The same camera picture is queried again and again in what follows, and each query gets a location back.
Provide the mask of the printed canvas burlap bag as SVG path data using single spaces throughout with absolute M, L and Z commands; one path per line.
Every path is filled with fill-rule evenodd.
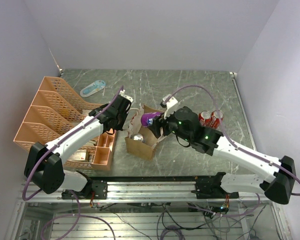
M 151 108 L 145 104 L 142 105 L 128 122 L 127 137 L 125 137 L 126 151 L 133 156 L 149 161 L 153 159 L 158 144 L 166 138 L 166 136 L 163 135 L 156 138 L 150 129 L 143 127 L 141 124 L 143 114 L 154 112 L 162 111 Z M 144 141 L 132 139 L 135 134 L 141 134 Z

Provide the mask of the red cola can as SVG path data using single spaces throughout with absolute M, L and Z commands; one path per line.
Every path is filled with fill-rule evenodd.
M 199 119 L 200 124 L 203 127 L 209 127 L 211 125 L 211 121 L 212 121 L 212 114 L 211 114 L 211 112 L 204 110 L 199 113 L 198 119 Z
M 211 124 L 210 128 L 217 129 L 220 126 L 220 123 L 224 119 L 224 113 L 221 110 L 215 110 L 211 113 Z

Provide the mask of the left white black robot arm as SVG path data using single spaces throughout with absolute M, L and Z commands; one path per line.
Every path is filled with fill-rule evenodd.
M 93 138 L 110 130 L 121 131 L 132 102 L 133 98 L 128 95 L 116 95 L 110 103 L 91 110 L 83 121 L 64 135 L 46 144 L 33 144 L 24 169 L 23 199 L 29 200 L 26 192 L 30 183 L 46 194 L 72 190 L 79 198 L 88 198 L 92 193 L 88 177 L 78 171 L 65 170 L 64 164 Z

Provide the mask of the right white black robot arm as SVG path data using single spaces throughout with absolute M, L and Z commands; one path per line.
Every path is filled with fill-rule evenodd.
M 268 156 L 231 141 L 222 132 L 202 126 L 198 115 L 187 106 L 168 117 L 161 112 L 153 113 L 150 117 L 143 115 L 141 124 L 150 129 L 156 138 L 174 134 L 177 140 L 186 141 L 188 148 L 231 160 L 252 172 L 244 175 L 224 174 L 210 186 L 214 197 L 245 192 L 263 194 L 281 205 L 289 203 L 296 175 L 295 162 L 291 157 Z

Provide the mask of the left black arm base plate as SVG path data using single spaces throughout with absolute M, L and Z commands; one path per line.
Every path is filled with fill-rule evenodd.
M 108 194 L 108 184 L 105 180 L 89 179 L 81 191 L 73 191 L 79 200 L 105 200 Z

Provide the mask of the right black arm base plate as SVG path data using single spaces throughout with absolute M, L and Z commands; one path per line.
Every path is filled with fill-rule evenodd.
M 238 192 L 228 193 L 221 188 L 221 180 L 225 172 L 218 172 L 216 175 L 202 175 L 194 177 L 195 189 L 191 191 L 197 199 L 225 199 L 228 195 L 231 199 L 239 197 Z

